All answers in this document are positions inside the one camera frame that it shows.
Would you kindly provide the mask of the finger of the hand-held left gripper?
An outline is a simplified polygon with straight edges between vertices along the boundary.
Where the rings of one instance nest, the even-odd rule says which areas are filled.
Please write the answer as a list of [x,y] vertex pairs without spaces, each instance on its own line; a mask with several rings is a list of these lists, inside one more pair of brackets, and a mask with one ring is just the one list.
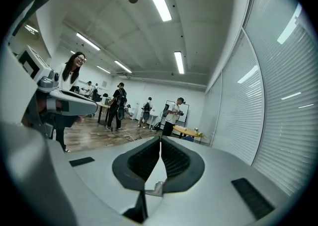
[[85,116],[97,111],[97,103],[77,93],[55,89],[48,94],[47,111],[65,116]]

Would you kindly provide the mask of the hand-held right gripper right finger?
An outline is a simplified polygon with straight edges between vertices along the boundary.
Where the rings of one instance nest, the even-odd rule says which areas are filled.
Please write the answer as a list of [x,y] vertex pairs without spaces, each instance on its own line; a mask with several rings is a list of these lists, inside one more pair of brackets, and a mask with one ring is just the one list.
[[248,226],[255,223],[255,217],[231,183],[240,178],[247,179],[275,208],[288,201],[285,192],[238,157],[189,141],[172,140],[198,153],[205,162],[205,170],[186,192],[165,194],[145,226]]

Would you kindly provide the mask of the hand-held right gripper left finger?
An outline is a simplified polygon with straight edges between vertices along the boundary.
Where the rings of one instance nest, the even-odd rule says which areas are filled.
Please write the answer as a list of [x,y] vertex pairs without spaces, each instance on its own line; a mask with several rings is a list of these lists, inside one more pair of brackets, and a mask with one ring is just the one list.
[[148,137],[110,148],[68,153],[67,159],[78,162],[73,169],[82,182],[123,220],[142,223],[151,203],[145,190],[132,190],[142,169],[153,171],[159,160],[159,137]]

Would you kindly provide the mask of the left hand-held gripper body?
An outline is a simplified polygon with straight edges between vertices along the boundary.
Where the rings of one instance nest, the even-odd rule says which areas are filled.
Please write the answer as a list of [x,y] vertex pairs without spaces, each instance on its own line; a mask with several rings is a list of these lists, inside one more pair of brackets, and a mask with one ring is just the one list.
[[[17,56],[17,59],[23,69],[36,83],[36,91],[46,95],[58,87],[59,74],[52,70],[30,46],[26,46]],[[30,127],[39,131],[44,137],[49,138],[52,134],[53,126],[42,122],[40,112],[37,108],[38,102],[40,102],[40,100],[38,100],[37,95],[34,94],[28,104],[25,116]]]

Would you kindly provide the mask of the metal object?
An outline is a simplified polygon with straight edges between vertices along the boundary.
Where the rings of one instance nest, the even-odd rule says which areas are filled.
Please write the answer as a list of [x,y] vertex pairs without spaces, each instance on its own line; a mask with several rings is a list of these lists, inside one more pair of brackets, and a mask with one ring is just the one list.
[[156,196],[156,197],[162,197],[163,196],[163,186],[165,182],[158,181],[153,189],[145,190],[146,195]]

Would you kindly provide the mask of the person's left hand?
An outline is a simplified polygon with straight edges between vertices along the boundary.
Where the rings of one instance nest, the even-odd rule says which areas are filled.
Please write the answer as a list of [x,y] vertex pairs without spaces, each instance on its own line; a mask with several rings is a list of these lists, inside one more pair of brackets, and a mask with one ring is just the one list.
[[45,93],[36,93],[37,111],[40,115],[44,115],[47,112],[47,97]]

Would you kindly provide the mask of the wooden table black legs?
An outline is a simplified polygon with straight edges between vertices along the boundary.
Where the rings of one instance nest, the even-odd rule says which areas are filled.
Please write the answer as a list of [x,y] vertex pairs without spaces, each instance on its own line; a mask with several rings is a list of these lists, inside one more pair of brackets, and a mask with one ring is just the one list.
[[[97,123],[100,124],[100,125],[106,126],[106,125],[107,125],[107,122],[108,122],[108,116],[109,116],[109,108],[110,108],[110,106],[109,106],[109,105],[106,105],[106,104],[104,104],[104,103],[101,103],[101,102],[97,102],[97,105],[99,106],[99,114],[98,114]],[[106,110],[105,119],[104,119],[104,120],[101,120],[101,115],[102,115],[103,109]]]

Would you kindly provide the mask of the round wooden table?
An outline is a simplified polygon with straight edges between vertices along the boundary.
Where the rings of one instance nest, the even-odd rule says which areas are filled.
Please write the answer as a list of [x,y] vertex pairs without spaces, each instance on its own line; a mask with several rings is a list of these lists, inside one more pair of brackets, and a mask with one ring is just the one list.
[[184,136],[193,136],[195,138],[195,140],[199,139],[199,143],[201,143],[202,137],[199,136],[199,134],[198,134],[199,131],[197,129],[191,129],[191,128],[182,127],[182,126],[178,126],[178,125],[173,126],[173,129],[175,131],[179,132],[180,139]]

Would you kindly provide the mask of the white whiteboard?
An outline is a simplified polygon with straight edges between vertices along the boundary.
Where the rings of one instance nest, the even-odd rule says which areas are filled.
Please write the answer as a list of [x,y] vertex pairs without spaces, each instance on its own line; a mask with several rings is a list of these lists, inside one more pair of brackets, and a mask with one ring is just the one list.
[[[175,107],[175,103],[173,101],[167,100],[166,104],[168,106],[170,106],[171,104],[173,104],[173,111],[177,111],[177,108]],[[165,117],[166,121],[169,121],[170,123],[177,123],[177,122],[182,122],[182,123],[186,123],[187,120],[187,115],[188,115],[188,111],[189,111],[189,105],[188,104],[180,104],[179,105],[179,111],[181,111],[183,113],[183,115],[177,115],[177,114],[167,114],[167,116]]]

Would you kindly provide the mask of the white window blinds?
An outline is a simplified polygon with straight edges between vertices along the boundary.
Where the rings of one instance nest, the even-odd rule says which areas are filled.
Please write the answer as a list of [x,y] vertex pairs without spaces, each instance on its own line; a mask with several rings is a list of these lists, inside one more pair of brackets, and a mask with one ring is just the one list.
[[211,146],[302,189],[318,161],[318,38],[298,0],[251,0],[213,91]]

